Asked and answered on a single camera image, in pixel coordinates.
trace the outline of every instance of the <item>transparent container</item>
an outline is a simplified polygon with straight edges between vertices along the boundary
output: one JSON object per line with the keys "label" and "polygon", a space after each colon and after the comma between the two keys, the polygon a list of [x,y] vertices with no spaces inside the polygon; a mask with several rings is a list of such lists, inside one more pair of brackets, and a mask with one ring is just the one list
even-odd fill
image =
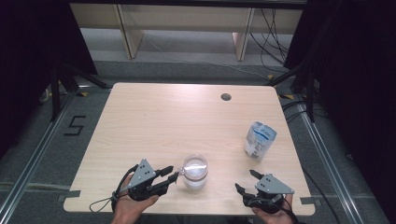
{"label": "transparent container", "polygon": [[207,182],[207,161],[204,156],[194,154],[184,160],[180,174],[184,175],[183,182],[187,188],[198,190]]}

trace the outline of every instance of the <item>white desk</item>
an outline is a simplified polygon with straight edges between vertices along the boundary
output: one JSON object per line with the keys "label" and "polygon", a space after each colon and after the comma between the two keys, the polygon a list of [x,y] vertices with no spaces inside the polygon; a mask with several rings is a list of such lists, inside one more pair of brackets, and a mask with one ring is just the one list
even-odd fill
{"label": "white desk", "polygon": [[[223,93],[232,99],[223,101]],[[277,131],[262,162],[252,160],[244,150],[248,128],[256,120]],[[146,213],[252,215],[234,186],[238,183],[257,193],[258,180],[250,169],[271,173],[293,188],[296,215],[315,212],[313,204],[302,205],[299,200],[311,195],[275,89],[134,83],[118,83],[110,93],[70,189],[81,190],[80,196],[66,199],[64,209],[90,211],[89,205],[110,197],[125,172],[143,158],[157,170],[180,167],[194,153],[208,161],[205,187],[189,191],[180,179]],[[110,206],[104,211],[110,212]]]}

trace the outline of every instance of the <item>table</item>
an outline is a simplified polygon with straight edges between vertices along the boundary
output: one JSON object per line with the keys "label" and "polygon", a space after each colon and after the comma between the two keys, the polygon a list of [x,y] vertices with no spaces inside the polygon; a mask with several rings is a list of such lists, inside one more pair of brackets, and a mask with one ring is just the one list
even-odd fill
{"label": "table", "polygon": [[[222,100],[223,93],[231,100]],[[277,131],[261,162],[244,150],[248,128],[256,120]],[[89,205],[111,196],[125,172],[143,158],[157,170],[180,167],[194,153],[208,161],[205,187],[190,191],[179,179],[145,213],[252,215],[234,186],[257,193],[258,180],[249,169],[271,173],[294,189],[296,215],[315,212],[313,204],[299,200],[310,192],[274,88],[153,83],[114,86],[70,189],[81,190],[80,195],[66,199],[64,209],[90,211]],[[110,206],[103,211],[110,212]]]}

